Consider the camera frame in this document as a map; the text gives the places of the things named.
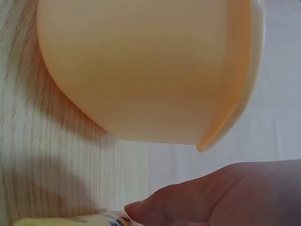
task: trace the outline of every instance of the wooden table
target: wooden table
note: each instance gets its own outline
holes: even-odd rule
[[[58,89],[37,0],[0,0],[0,226],[118,210],[149,195],[147,143],[120,141]]]

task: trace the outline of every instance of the hand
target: hand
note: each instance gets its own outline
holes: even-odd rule
[[[301,226],[301,161],[233,164],[125,211],[147,226]]]

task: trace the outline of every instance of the finger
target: finger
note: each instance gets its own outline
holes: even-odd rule
[[[177,222],[169,226],[210,226],[210,223],[209,222],[206,223]]]
[[[168,186],[125,211],[143,225],[165,226],[176,222],[208,222],[225,194],[250,171],[249,164],[235,164],[205,177]]]
[[[198,181],[167,186],[142,202],[125,207],[136,222],[166,226],[176,222],[207,222],[208,211],[199,192]]]

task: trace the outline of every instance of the bowl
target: bowl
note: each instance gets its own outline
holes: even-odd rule
[[[261,0],[40,0],[38,37],[63,93],[124,140],[215,144],[258,75]]]

